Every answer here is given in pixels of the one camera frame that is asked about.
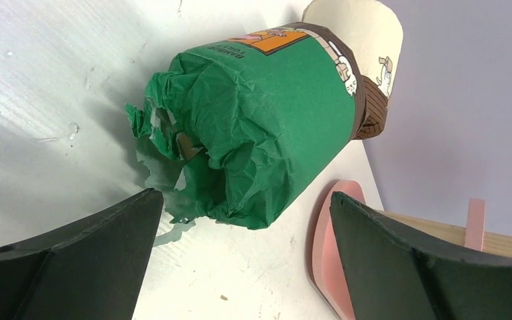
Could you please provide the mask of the green brown roll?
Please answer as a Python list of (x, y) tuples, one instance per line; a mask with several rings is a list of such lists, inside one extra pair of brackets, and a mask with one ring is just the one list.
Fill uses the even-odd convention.
[(125, 111), (174, 229), (258, 230), (352, 140), (385, 128), (397, 53), (305, 22), (182, 51)]

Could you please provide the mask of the pink three-tier shelf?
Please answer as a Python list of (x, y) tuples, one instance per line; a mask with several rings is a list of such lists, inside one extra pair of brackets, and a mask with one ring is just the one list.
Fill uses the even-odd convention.
[[(331, 197), (335, 192), (342, 192), (366, 205), (363, 191), (357, 182), (338, 181), (333, 185), (317, 216), (311, 247), (311, 275), (317, 288), (340, 318), (358, 319), (354, 314), (331, 220)], [(464, 227), (379, 213), (438, 239), (468, 249), (512, 258), (512, 237), (485, 231), (485, 202), (481, 199), (470, 200)]]

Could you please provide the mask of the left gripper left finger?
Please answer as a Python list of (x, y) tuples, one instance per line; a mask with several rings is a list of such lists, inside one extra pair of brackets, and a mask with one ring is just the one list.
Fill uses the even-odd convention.
[(146, 189), (0, 247), (0, 319), (131, 319), (162, 208)]

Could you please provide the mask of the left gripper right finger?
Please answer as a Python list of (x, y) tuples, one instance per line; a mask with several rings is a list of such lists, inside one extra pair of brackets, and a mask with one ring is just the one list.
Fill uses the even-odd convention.
[(358, 319), (512, 319), (512, 258), (468, 249), (335, 192), (331, 220)]

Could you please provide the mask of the beige brown paper roll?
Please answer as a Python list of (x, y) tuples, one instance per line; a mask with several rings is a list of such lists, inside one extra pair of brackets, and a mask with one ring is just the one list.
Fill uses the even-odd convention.
[(304, 10), (303, 21), (338, 36), (353, 51), (360, 73), (391, 96), (403, 28), (389, 7), (375, 0), (314, 0)]

